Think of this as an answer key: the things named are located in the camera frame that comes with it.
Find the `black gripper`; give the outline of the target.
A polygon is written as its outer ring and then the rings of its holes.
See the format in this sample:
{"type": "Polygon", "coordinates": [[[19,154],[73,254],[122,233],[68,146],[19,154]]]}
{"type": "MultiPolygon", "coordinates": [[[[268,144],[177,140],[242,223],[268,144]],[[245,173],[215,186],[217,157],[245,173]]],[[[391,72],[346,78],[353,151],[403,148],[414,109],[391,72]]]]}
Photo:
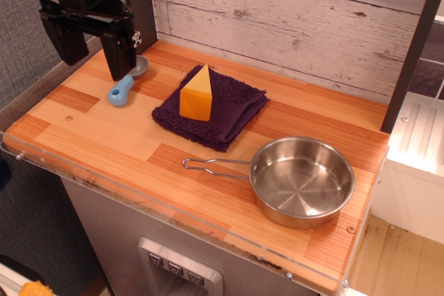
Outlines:
{"type": "Polygon", "coordinates": [[[136,66],[134,13],[121,0],[39,0],[43,27],[58,55],[75,65],[89,54],[84,33],[101,36],[113,81],[136,66]]]}

